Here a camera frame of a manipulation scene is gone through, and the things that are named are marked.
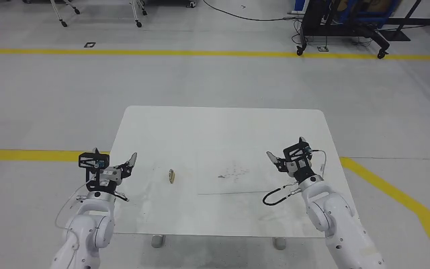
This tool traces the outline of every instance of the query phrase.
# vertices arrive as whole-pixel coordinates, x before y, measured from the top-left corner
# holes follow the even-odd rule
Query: caster wheel
[[[382,52],[379,52],[379,53],[378,53],[378,59],[382,59],[382,58],[384,58],[384,57],[385,57],[385,54],[386,54],[386,53],[385,53],[385,52],[383,52],[383,51],[382,51]]]

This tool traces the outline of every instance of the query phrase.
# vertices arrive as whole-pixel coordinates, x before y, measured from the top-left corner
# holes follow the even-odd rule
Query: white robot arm
[[[97,149],[79,156],[79,167],[87,170],[85,185],[89,193],[81,199],[77,214],[63,228],[65,243],[55,254],[51,269],[99,268],[99,249],[109,245],[114,233],[115,199],[128,201],[124,194],[115,191],[116,186],[131,175],[136,158],[134,153],[126,163],[110,167],[109,155],[100,154]],[[89,211],[106,214],[90,215]]]
[[[285,159],[269,151],[267,155],[280,172],[286,172],[297,180],[298,189],[288,196],[302,193],[306,213],[312,224],[325,232],[326,245],[339,269],[385,269],[385,261],[374,242],[361,223],[353,218],[353,204],[312,171],[312,152],[309,144],[300,137],[299,143],[284,149]],[[270,194],[263,202],[278,204],[280,201],[266,203],[265,199]]]

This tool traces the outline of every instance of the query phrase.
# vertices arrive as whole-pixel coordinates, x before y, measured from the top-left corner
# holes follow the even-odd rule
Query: yellow stripe
[[[413,211],[418,216],[427,236],[430,238],[430,210],[428,208],[352,159],[341,157],[341,163],[344,168],[356,173],[371,185],[383,191],[397,202],[403,204],[407,209]]]
[[[0,149],[0,161],[78,161],[84,151],[22,151]]]
[[[228,50],[63,50],[51,48],[0,48],[0,54],[55,54],[55,55],[112,55],[112,56],[233,56],[233,57],[299,57],[295,52],[276,51],[228,51]],[[377,59],[374,54],[351,53],[304,53],[303,58],[311,59]],[[387,60],[430,61],[430,55],[392,55]]]

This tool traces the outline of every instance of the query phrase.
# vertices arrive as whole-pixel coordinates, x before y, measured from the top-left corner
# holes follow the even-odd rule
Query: white cable
[[[322,153],[324,153],[324,164],[322,165],[322,169],[321,169],[322,170],[321,177],[324,179],[325,165],[327,163],[327,154],[322,149],[315,149],[315,150],[312,150],[312,152],[322,152]]]
[[[64,207],[66,206],[66,204],[71,200],[71,198],[83,187],[83,186],[85,186],[85,185],[87,185],[87,183],[88,182],[90,182],[91,180],[93,180],[93,178],[94,178],[94,176],[95,176],[95,174],[93,175],[93,177],[92,178],[90,178],[87,182],[85,182],[82,186],[80,186],[79,188],[77,188],[73,193],[72,193],[72,195],[70,195],[69,196],[69,199],[67,199],[67,201],[65,202],[65,204],[61,207],[61,209],[60,209],[60,211],[58,212],[58,214],[56,215],[56,217],[55,217],[55,222],[54,222],[54,225],[55,225],[55,227],[57,227],[57,228],[59,228],[59,229],[63,229],[63,230],[67,230],[67,231],[70,231],[75,237],[76,237],[76,241],[77,241],[77,247],[76,247],[76,249],[74,250],[74,252],[73,252],[73,255],[72,255],[72,258],[71,258],[71,260],[70,260],[70,262],[69,262],[69,265],[67,266],[67,269],[69,269],[69,266],[71,265],[71,263],[72,263],[72,261],[73,261],[73,258],[75,257],[75,254],[76,254],[76,251],[77,251],[77,249],[79,248],[79,236],[78,236],[78,234],[75,232],[75,231],[73,231],[73,230],[71,230],[71,229],[69,229],[69,228],[66,228],[66,227],[61,227],[60,225],[58,225],[57,224],[57,220],[58,220],[58,217],[60,216],[60,213],[61,213],[61,211],[64,209]]]

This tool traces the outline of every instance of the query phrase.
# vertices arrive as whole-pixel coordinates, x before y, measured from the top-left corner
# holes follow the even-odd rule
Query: table top
[[[323,237],[301,195],[265,206],[264,195],[294,183],[266,151],[304,137],[327,153],[325,180],[352,200],[324,114],[319,110],[130,106],[112,147],[110,163],[138,153],[132,176],[118,191],[117,233],[248,237]],[[315,153],[320,174],[323,154]],[[169,182],[169,170],[175,181]],[[288,194],[288,188],[274,200]]]

